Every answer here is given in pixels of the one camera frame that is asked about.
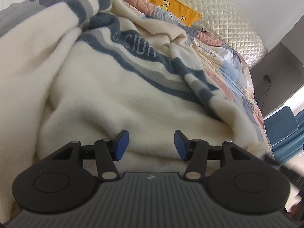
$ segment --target wall socket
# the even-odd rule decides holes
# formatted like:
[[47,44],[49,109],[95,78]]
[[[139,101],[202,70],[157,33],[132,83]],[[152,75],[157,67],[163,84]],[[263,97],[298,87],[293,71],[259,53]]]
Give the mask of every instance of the wall socket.
[[269,78],[268,74],[265,74],[265,75],[263,76],[263,80],[264,80],[264,81],[270,81],[270,78]]

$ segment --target patchwork bedsheet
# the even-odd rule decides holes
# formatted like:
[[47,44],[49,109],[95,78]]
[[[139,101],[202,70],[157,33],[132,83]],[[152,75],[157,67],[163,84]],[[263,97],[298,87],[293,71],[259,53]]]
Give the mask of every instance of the patchwork bedsheet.
[[[0,37],[24,19],[38,13],[46,7],[65,0],[1,0],[0,7]],[[141,7],[138,15],[163,20],[178,25],[188,33],[187,45],[191,46],[201,59],[205,74],[207,74],[219,87],[228,100],[237,104],[248,116],[255,127],[259,140],[266,145],[265,152],[272,155],[263,124],[263,117],[254,101],[254,89],[248,66],[244,59],[226,43],[204,34],[208,39],[198,39],[194,29],[186,27],[170,12],[158,9],[155,13],[142,13]]]

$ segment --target metal screw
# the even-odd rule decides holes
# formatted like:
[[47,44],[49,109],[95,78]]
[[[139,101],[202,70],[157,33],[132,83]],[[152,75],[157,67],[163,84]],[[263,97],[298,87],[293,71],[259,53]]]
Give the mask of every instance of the metal screw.
[[111,180],[117,177],[117,174],[113,171],[106,171],[102,175],[103,179]]
[[201,174],[196,171],[190,171],[186,174],[186,178],[188,179],[199,179]]

